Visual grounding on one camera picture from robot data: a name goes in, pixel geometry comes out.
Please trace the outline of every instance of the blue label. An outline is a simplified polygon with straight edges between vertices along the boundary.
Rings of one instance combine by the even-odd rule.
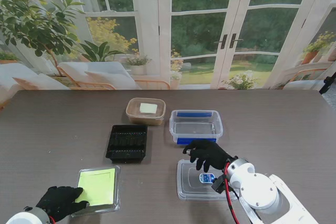
[[[177,116],[180,118],[210,118],[212,112],[178,112]]]
[[[201,183],[209,183],[212,184],[215,179],[215,175],[212,173],[201,173],[200,174],[200,182]]]
[[[178,137],[177,138],[177,144],[189,144],[193,140],[201,140],[201,139],[206,139],[211,142],[216,142],[216,138],[184,138],[184,137]]]

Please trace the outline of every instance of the cushion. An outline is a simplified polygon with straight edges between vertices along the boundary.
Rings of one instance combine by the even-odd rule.
[[[0,65],[0,72],[7,73],[10,77],[27,77],[27,76],[37,76],[37,74],[31,69],[27,68],[21,63],[9,63]]]
[[[0,103],[4,103],[15,95],[21,87],[12,76],[26,77],[37,76],[35,72],[21,63],[9,63],[0,65]]]
[[[283,89],[311,89],[320,91],[324,86],[323,80],[303,80],[303,81],[292,81],[287,83]]]
[[[15,93],[23,88],[7,72],[0,69],[0,104],[9,100]]]
[[[75,81],[94,82],[85,71],[91,62],[61,62],[59,66]]]
[[[13,79],[26,90],[69,90],[62,83],[43,73],[26,78],[13,77]]]
[[[88,76],[95,79],[96,82],[108,83],[116,89],[129,90],[141,89],[131,77],[120,73],[103,73],[103,72],[85,72]]]
[[[90,62],[88,63],[89,72],[103,72],[103,73],[119,73],[126,77],[131,76],[127,73],[126,69],[120,62],[107,61],[107,62]]]

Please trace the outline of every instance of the gloved hand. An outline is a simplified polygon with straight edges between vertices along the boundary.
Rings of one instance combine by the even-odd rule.
[[[74,212],[86,208],[88,204],[87,201],[74,203],[75,199],[77,199],[82,192],[83,188],[81,187],[53,186],[43,195],[36,207],[43,209],[48,216],[57,222]]]
[[[190,151],[190,162],[196,162],[196,170],[200,170],[204,163],[204,172],[209,171],[210,166],[215,169],[222,170],[225,168],[225,163],[228,158],[232,158],[218,144],[209,140],[193,140],[183,150],[183,154]]]

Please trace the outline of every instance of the clear tray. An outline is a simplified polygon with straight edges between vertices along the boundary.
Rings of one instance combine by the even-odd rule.
[[[115,174],[114,174],[114,193],[113,193],[113,204],[110,205],[98,205],[98,206],[89,206],[81,211],[75,212],[72,214],[72,217],[76,216],[83,216],[83,215],[91,215],[91,214],[101,214],[103,212],[112,212],[117,211],[120,208],[120,167],[119,166],[109,166],[109,167],[103,167],[103,168],[92,168],[92,169],[82,169],[79,171],[78,174],[78,180],[77,180],[77,186],[79,184],[79,178],[80,174],[83,172],[92,172],[95,170],[105,170],[105,169],[111,169],[115,168]]]
[[[204,171],[196,170],[196,163],[189,160],[180,160],[177,164],[177,194],[181,200],[226,200],[225,192],[219,194],[212,189],[212,184],[203,184],[199,180],[199,175]],[[221,170],[210,167],[207,173],[212,173],[218,178],[223,174]],[[233,192],[231,199],[236,199]]]
[[[195,139],[217,142],[223,135],[223,125],[215,110],[174,110],[169,130],[177,144],[189,144]]]

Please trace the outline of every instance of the white chair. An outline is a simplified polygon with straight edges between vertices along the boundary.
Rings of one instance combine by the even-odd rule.
[[[301,89],[301,90],[317,90],[320,91],[324,86],[323,80],[314,80],[317,78],[316,72],[323,73],[327,68],[307,69],[297,72],[293,78],[283,87],[283,89]],[[305,76],[309,76],[308,80],[303,80]]]
[[[20,63],[0,65],[0,107],[7,103],[22,88],[13,77],[26,78],[37,76],[32,70]]]
[[[121,63],[62,62],[58,69],[78,87],[115,89],[170,89],[160,80],[134,80]]]
[[[0,65],[0,108],[19,90],[106,90],[106,88],[68,88],[46,76],[36,74],[21,63]]]

